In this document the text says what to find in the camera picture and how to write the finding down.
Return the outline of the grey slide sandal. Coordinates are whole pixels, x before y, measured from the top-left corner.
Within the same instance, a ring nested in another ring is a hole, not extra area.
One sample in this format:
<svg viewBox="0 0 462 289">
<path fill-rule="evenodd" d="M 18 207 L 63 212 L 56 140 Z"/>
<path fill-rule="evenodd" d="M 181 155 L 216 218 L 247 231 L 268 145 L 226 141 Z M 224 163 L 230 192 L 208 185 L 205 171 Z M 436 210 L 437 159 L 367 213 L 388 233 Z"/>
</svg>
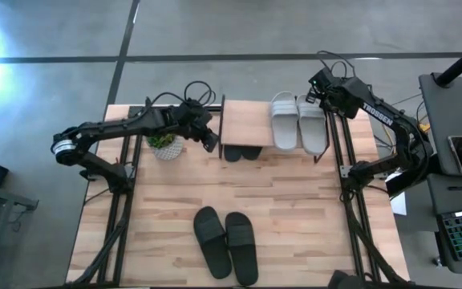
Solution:
<svg viewBox="0 0 462 289">
<path fill-rule="evenodd" d="M 313 156 L 320 156 L 326 150 L 326 114 L 317 105 L 306 101 L 306 95 L 297 97 L 298 126 L 302 146 Z"/>
<path fill-rule="evenodd" d="M 274 146 L 291 151 L 298 143 L 298 108 L 292 92 L 276 94 L 270 104 L 270 119 Z"/>
</svg>

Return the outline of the black slide sandal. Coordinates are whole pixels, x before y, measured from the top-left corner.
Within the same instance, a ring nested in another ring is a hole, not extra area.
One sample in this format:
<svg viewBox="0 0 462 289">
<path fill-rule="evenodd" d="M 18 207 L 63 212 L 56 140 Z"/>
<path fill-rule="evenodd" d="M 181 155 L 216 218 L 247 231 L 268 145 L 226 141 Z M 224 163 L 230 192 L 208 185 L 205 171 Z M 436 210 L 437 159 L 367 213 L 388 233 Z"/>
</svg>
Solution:
<svg viewBox="0 0 462 289">
<path fill-rule="evenodd" d="M 254 285 L 259 278 L 259 273 L 252 222 L 245 214 L 232 212 L 225 218 L 225 229 L 238 283 L 244 287 Z"/>
<path fill-rule="evenodd" d="M 261 154 L 262 147 L 257 146 L 244 146 L 241 149 L 242 156 L 249 161 L 255 161 L 258 159 L 259 155 Z"/>
<path fill-rule="evenodd" d="M 211 206 L 201 208 L 194 217 L 193 229 L 211 276 L 215 279 L 228 277 L 232 263 L 226 232 L 216 210 Z"/>
<path fill-rule="evenodd" d="M 235 145 L 223 146 L 224 158 L 228 162 L 239 161 L 242 157 L 241 147 Z"/>
</svg>

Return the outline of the wooden shelf with black legs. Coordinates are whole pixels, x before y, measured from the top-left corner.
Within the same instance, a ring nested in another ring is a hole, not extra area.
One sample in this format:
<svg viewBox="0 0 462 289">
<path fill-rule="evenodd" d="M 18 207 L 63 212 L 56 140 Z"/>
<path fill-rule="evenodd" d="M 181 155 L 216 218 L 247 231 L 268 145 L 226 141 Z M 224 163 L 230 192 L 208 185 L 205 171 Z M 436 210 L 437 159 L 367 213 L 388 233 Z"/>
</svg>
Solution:
<svg viewBox="0 0 462 289">
<path fill-rule="evenodd" d="M 263 149 L 276 149 L 282 153 L 291 153 L 295 149 L 302 149 L 302 137 L 298 126 L 298 143 L 291 151 L 282 151 L 274 146 L 271 119 L 270 101 L 252 100 L 222 100 L 221 124 L 220 124 L 220 157 L 224 158 L 223 146 L 235 145 L 243 148 L 244 146 L 257 146 Z M 329 129 L 326 117 L 326 150 L 329 148 Z M 313 156 L 313 162 L 318 163 L 323 157 Z"/>
</svg>

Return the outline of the green succulent in white pot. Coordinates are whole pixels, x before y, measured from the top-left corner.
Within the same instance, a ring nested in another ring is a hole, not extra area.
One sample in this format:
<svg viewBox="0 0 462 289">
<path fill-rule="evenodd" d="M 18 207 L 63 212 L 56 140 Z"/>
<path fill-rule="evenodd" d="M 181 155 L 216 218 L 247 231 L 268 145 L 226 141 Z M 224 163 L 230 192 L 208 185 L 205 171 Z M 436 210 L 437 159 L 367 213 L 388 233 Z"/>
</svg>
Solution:
<svg viewBox="0 0 462 289">
<path fill-rule="evenodd" d="M 177 158 L 183 150 L 183 143 L 175 134 L 147 136 L 146 141 L 154 156 L 163 161 Z"/>
</svg>

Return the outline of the black diagonal bar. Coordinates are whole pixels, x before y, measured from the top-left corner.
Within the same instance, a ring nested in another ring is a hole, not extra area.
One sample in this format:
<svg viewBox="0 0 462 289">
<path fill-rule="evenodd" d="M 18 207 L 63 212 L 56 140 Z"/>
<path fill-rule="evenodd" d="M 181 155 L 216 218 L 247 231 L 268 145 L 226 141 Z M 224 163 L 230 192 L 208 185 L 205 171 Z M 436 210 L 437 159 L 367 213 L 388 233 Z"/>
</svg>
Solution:
<svg viewBox="0 0 462 289">
<path fill-rule="evenodd" d="M 425 181 L 430 173 L 442 173 L 437 154 L 434 154 L 429 158 L 426 169 L 405 171 L 400 174 L 396 174 L 393 178 L 387 181 L 386 187 L 388 196 L 395 197 L 406 189 L 409 189 L 414 185 L 418 185 L 420 182 Z"/>
</svg>

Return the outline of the grey side table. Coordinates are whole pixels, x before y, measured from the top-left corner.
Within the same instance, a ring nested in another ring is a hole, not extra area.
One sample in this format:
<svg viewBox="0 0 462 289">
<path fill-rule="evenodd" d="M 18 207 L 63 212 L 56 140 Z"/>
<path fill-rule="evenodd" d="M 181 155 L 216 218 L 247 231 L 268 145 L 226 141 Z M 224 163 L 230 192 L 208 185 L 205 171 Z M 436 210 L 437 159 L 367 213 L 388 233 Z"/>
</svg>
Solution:
<svg viewBox="0 0 462 289">
<path fill-rule="evenodd" d="M 441 171 L 446 175 L 459 176 L 461 172 L 448 138 L 462 136 L 462 77 L 442 88 L 432 75 L 420 75 L 419 86 Z"/>
</svg>

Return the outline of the white paper sheet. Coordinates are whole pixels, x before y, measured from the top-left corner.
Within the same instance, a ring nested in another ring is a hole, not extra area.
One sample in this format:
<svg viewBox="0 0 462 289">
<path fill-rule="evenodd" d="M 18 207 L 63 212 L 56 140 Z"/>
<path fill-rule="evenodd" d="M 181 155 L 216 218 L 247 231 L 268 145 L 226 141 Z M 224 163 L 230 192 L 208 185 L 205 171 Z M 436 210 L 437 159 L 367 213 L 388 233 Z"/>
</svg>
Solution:
<svg viewBox="0 0 462 289">
<path fill-rule="evenodd" d="M 406 216 L 407 215 L 407 204 L 405 192 L 402 192 L 394 197 L 390 198 L 391 210 L 393 214 Z"/>
</svg>

